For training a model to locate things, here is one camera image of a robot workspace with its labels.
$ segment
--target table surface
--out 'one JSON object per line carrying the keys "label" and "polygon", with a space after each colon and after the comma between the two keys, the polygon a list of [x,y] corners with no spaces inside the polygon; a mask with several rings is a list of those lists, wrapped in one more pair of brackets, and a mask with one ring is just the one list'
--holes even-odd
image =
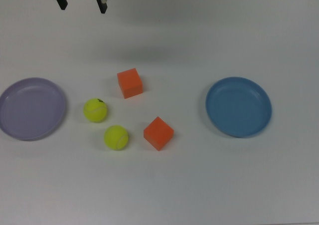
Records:
{"label": "table surface", "polygon": [[[0,224],[254,225],[319,221],[319,0],[0,0],[0,92],[27,77],[64,91],[49,137],[0,131]],[[117,73],[137,68],[142,95],[123,99]],[[205,96],[219,79],[261,85],[269,126],[219,132]],[[82,115],[92,97],[107,120]],[[160,152],[143,129],[175,129]],[[103,144],[126,127],[123,151]]]}

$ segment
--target foam block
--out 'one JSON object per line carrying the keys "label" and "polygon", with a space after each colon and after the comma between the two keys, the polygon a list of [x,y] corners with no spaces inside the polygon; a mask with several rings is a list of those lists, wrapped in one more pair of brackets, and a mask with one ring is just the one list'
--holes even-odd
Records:
{"label": "foam block", "polygon": [[144,138],[160,151],[174,135],[174,130],[160,117],[154,119],[145,129]]}
{"label": "foam block", "polygon": [[118,81],[125,99],[143,93],[143,84],[135,68],[118,73]]}

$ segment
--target plate rim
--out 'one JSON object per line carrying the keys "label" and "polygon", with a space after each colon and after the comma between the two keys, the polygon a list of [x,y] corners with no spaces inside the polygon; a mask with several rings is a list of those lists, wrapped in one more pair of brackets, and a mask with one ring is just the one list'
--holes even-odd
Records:
{"label": "plate rim", "polygon": [[52,82],[49,79],[45,79],[45,78],[41,78],[41,77],[30,77],[30,78],[25,78],[25,79],[21,79],[13,84],[11,84],[9,87],[7,87],[3,93],[0,95],[0,101],[3,99],[3,96],[5,96],[6,93],[8,93],[8,91],[14,87],[15,85],[22,83],[26,80],[42,80],[42,81],[46,81],[48,82],[48,84],[50,84],[52,86],[52,88],[54,88],[55,90],[57,90],[59,92],[62,98],[62,103],[63,103],[63,109],[62,109],[62,113],[61,116],[59,117],[59,119],[57,120],[56,123],[54,123],[54,126],[52,126],[49,130],[47,130],[46,132],[42,133],[41,135],[37,135],[37,136],[33,136],[33,137],[28,137],[28,138],[22,138],[19,136],[15,136],[13,134],[11,134],[10,132],[6,131],[3,127],[2,127],[2,123],[0,123],[0,129],[7,135],[9,135],[12,138],[18,139],[18,140],[22,140],[22,141],[35,141],[35,140],[39,140],[42,139],[44,137],[46,137],[47,135],[51,134],[51,132],[53,132],[62,122],[64,116],[65,116],[65,111],[66,111],[66,98],[65,98],[65,94],[63,92],[63,90],[60,88],[60,86],[58,86],[56,83]]}
{"label": "plate rim", "polygon": [[[217,123],[214,121],[214,119],[211,117],[210,113],[208,112],[208,104],[209,104],[208,98],[209,98],[209,96],[211,95],[211,91],[212,91],[213,89],[215,89],[215,88],[218,86],[218,84],[224,82],[225,80],[232,80],[232,79],[240,79],[240,80],[242,80],[242,81],[247,81],[247,82],[249,82],[249,83],[254,84],[255,86],[257,86],[257,87],[264,93],[264,95],[266,96],[266,99],[267,99],[268,102],[269,102],[269,116],[268,116],[267,120],[265,121],[265,123],[264,123],[264,125],[263,125],[263,127],[262,127],[261,129],[257,129],[257,130],[254,131],[253,133],[244,134],[244,135],[243,135],[243,134],[229,133],[228,131],[225,131],[225,130],[221,129],[221,128],[217,125]],[[252,80],[250,80],[250,79],[247,79],[247,78],[244,78],[244,77],[238,77],[238,76],[226,77],[226,78],[222,78],[222,79],[216,81],[216,82],[209,88],[209,90],[208,90],[208,92],[207,92],[207,94],[206,94],[205,109],[206,109],[206,113],[207,113],[207,115],[208,115],[210,121],[213,123],[213,125],[214,125],[217,129],[219,129],[219,130],[220,130],[221,132],[223,132],[224,134],[227,134],[227,135],[230,135],[230,136],[236,137],[236,138],[247,138],[247,137],[252,137],[252,136],[254,136],[254,135],[257,135],[257,134],[261,133],[261,132],[267,127],[267,125],[269,124],[269,122],[270,122],[270,120],[271,120],[271,118],[272,118],[272,113],[273,113],[272,103],[271,103],[271,100],[270,100],[268,94],[266,93],[266,91],[265,91],[259,84],[257,84],[256,82],[254,82],[254,81],[252,81]]]}

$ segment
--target tennis ball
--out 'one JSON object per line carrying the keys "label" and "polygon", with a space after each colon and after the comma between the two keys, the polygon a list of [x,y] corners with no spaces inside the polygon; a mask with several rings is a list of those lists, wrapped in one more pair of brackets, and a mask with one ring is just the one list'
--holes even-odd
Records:
{"label": "tennis ball", "polygon": [[105,118],[107,112],[108,108],[101,99],[90,99],[85,103],[83,107],[84,116],[91,122],[102,121]]}
{"label": "tennis ball", "polygon": [[120,125],[111,126],[104,133],[104,143],[113,150],[123,149],[128,140],[128,132]]}

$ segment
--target plate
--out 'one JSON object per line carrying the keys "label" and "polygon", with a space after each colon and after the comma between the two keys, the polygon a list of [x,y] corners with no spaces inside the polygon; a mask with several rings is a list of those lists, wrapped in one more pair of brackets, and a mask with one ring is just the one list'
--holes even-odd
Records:
{"label": "plate", "polygon": [[66,108],[62,90],[43,78],[11,85],[0,97],[0,128],[20,140],[38,140],[62,121]]}
{"label": "plate", "polygon": [[216,82],[206,96],[206,111],[225,134],[249,137],[269,123],[272,106],[267,93],[255,82],[241,77]]}

